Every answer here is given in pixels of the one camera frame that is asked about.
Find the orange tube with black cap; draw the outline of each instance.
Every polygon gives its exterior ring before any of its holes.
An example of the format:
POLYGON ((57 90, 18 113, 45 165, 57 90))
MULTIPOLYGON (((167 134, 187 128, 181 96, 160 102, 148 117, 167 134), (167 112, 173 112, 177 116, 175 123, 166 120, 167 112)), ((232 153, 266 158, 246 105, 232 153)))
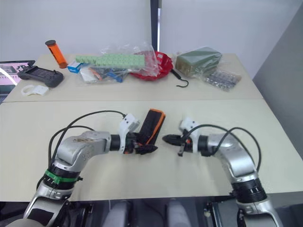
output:
POLYGON ((61 69, 65 69, 67 67, 67 62, 62 55, 58 45, 56 44, 55 40, 48 40, 45 42, 45 45, 47 45, 48 49, 53 54, 53 57, 56 59, 57 63, 59 64, 59 67, 61 69))

